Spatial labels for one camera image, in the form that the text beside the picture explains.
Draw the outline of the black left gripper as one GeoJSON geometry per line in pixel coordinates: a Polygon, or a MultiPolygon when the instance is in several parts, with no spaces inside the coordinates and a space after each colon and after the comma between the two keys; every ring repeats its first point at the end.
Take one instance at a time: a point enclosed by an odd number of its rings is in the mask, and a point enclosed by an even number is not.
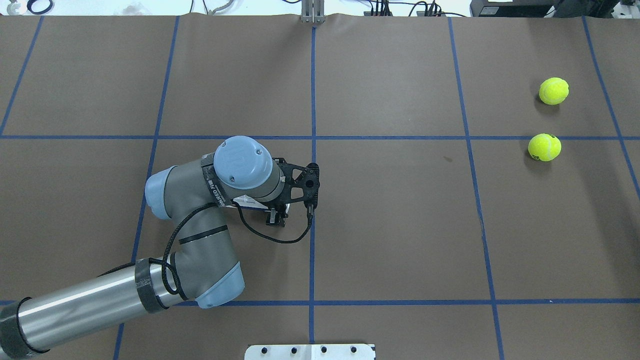
{"type": "Polygon", "coordinates": [[[267,212],[265,225],[284,228],[289,216],[290,203],[291,195],[286,193],[280,193],[278,196],[261,197],[260,204],[266,207],[267,212]]]}

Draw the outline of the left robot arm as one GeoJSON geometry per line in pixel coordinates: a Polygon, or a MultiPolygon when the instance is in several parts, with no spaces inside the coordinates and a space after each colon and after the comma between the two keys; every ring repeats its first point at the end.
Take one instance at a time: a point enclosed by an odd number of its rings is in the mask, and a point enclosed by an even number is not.
{"type": "Polygon", "coordinates": [[[86,281],[129,260],[161,256],[172,224],[142,188],[163,169],[215,150],[221,136],[1,140],[1,303],[86,281]]]}

